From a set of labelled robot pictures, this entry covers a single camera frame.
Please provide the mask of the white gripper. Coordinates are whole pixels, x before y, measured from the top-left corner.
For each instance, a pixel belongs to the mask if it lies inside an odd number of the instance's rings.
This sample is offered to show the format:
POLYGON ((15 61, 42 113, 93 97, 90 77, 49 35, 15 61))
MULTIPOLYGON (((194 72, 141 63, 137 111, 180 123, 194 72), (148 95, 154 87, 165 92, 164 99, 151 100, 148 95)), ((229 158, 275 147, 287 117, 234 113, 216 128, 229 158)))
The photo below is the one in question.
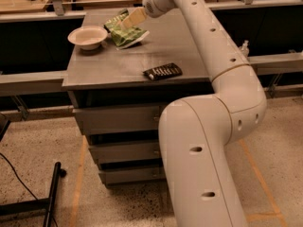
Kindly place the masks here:
POLYGON ((120 22, 120 27, 123 30, 144 22, 147 15, 157 18, 172 10, 172 0, 142 0, 142 4, 144 8, 136 8, 120 22))

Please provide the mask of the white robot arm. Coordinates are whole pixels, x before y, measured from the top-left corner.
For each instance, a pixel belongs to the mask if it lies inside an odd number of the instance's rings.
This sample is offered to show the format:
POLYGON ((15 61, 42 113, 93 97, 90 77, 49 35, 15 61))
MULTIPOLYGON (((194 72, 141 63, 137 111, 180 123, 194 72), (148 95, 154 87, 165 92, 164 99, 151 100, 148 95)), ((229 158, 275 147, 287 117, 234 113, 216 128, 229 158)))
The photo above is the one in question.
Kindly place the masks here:
POLYGON ((159 144, 177 227, 248 227, 224 148, 265 115, 258 77, 205 0, 143 0, 143 7, 152 18, 181 10, 214 90, 177 99, 160 116, 159 144))

